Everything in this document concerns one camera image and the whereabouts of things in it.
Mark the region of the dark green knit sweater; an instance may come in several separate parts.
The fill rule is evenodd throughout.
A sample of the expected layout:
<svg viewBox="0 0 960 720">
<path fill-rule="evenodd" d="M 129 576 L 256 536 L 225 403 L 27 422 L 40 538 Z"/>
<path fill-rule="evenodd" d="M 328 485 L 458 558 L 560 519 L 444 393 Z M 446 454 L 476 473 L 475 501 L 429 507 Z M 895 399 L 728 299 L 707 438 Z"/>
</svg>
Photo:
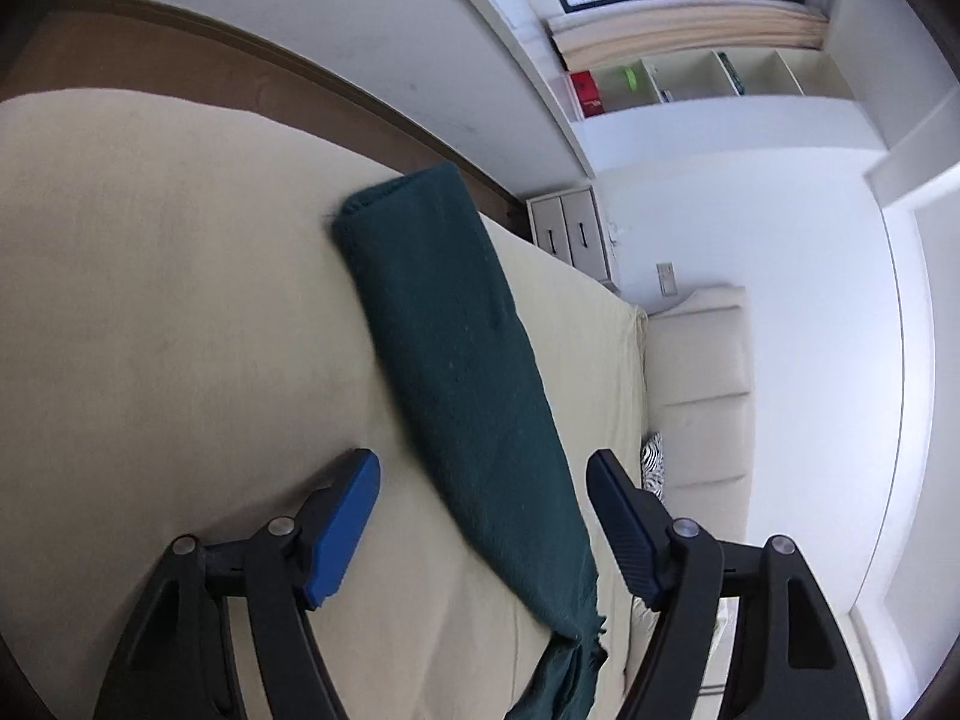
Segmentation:
<svg viewBox="0 0 960 720">
<path fill-rule="evenodd" d="M 450 164 L 352 193 L 332 221 L 376 355 L 460 533 L 550 640 L 514 718 L 589 715 L 599 571 L 496 249 Z"/>
</svg>

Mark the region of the wall shelf unit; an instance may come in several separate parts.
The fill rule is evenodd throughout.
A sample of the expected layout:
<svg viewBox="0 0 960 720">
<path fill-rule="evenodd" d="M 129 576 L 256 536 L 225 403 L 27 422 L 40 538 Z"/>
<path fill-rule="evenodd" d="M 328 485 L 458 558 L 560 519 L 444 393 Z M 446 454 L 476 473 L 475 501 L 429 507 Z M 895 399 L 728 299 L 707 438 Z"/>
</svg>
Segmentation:
<svg viewBox="0 0 960 720">
<path fill-rule="evenodd" d="M 622 70 L 633 67 L 640 89 L 630 91 Z M 835 60 L 815 49 L 713 47 L 646 55 L 589 69 L 605 114 L 701 99 L 797 96 L 854 99 Z"/>
</svg>

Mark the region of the red box on shelf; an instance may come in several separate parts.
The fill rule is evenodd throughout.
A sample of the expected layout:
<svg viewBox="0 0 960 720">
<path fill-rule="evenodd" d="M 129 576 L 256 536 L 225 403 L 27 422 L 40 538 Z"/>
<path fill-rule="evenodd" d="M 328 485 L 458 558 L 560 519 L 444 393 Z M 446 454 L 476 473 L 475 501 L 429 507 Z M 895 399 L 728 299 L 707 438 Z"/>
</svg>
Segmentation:
<svg viewBox="0 0 960 720">
<path fill-rule="evenodd" d="M 573 86 L 574 96 L 578 99 L 579 109 L 581 109 L 585 119 L 604 114 L 601 90 L 589 70 L 572 71 L 569 74 L 569 81 Z"/>
</svg>

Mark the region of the cream padded headboard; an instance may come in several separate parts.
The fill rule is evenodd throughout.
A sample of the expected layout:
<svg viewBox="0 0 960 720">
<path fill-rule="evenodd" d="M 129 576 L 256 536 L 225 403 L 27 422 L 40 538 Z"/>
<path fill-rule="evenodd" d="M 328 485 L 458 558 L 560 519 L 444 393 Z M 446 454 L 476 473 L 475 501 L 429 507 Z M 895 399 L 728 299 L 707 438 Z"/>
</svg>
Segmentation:
<svg viewBox="0 0 960 720">
<path fill-rule="evenodd" d="M 717 539 L 747 535 L 755 456 L 754 344 L 747 291 L 713 286 L 647 319 L 649 427 L 664 502 Z"/>
</svg>

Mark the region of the cream bed sheet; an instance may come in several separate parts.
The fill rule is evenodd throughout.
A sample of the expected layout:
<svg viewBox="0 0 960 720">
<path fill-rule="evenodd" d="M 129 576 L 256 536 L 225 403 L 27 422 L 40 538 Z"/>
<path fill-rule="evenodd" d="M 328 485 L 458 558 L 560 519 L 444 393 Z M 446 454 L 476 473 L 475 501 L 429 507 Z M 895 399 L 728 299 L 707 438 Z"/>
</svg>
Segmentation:
<svg viewBox="0 0 960 720">
<path fill-rule="evenodd" d="M 548 632 L 423 472 L 329 224 L 386 166 L 251 112 L 117 89 L 2 107 L 2 634 L 93 712 L 184 533 L 244 538 L 343 452 L 382 488 L 311 617 L 355 718 L 500 718 Z"/>
</svg>

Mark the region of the green item on shelf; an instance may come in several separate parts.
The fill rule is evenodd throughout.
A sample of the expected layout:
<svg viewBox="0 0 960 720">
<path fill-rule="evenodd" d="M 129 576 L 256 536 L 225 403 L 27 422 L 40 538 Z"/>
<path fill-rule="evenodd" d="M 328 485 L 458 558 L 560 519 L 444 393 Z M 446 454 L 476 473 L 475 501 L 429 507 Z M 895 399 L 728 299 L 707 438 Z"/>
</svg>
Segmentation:
<svg viewBox="0 0 960 720">
<path fill-rule="evenodd" d="M 625 67 L 622 70 L 623 78 L 625 78 L 625 85 L 630 91 L 638 91 L 640 89 L 640 75 L 633 67 Z"/>
</svg>

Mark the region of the wall power socket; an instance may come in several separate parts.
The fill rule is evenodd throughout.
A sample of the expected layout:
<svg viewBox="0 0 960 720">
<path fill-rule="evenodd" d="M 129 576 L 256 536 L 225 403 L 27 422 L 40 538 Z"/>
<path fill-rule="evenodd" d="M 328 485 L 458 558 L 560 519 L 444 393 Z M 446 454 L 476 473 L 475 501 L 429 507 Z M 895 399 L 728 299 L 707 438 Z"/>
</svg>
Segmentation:
<svg viewBox="0 0 960 720">
<path fill-rule="evenodd" d="M 656 273 L 658 273 L 661 296 L 663 298 L 673 298 L 677 296 L 677 294 L 679 294 L 679 287 L 677 286 L 677 278 L 675 278 L 674 265 L 669 262 L 658 263 L 658 265 L 656 265 Z"/>
</svg>

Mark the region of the white bedside drawer cabinet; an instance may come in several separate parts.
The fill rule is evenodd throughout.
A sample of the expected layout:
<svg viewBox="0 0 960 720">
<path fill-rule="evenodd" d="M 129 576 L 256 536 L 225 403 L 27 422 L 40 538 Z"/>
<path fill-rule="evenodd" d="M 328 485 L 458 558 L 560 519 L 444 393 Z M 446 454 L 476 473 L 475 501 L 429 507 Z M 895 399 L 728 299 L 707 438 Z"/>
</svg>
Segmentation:
<svg viewBox="0 0 960 720">
<path fill-rule="evenodd" d="M 601 205 L 590 187 L 527 200 L 532 239 L 539 249 L 613 288 L 613 260 Z"/>
</svg>

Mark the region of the zebra print pillow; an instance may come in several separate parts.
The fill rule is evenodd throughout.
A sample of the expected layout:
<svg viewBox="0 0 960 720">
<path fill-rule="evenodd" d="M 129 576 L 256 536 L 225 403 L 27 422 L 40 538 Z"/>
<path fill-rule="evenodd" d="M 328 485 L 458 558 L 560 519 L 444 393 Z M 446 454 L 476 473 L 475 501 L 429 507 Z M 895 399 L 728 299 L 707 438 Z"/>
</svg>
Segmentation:
<svg viewBox="0 0 960 720">
<path fill-rule="evenodd" d="M 665 457 L 662 436 L 651 433 L 644 439 L 640 452 L 641 489 L 664 499 Z"/>
</svg>

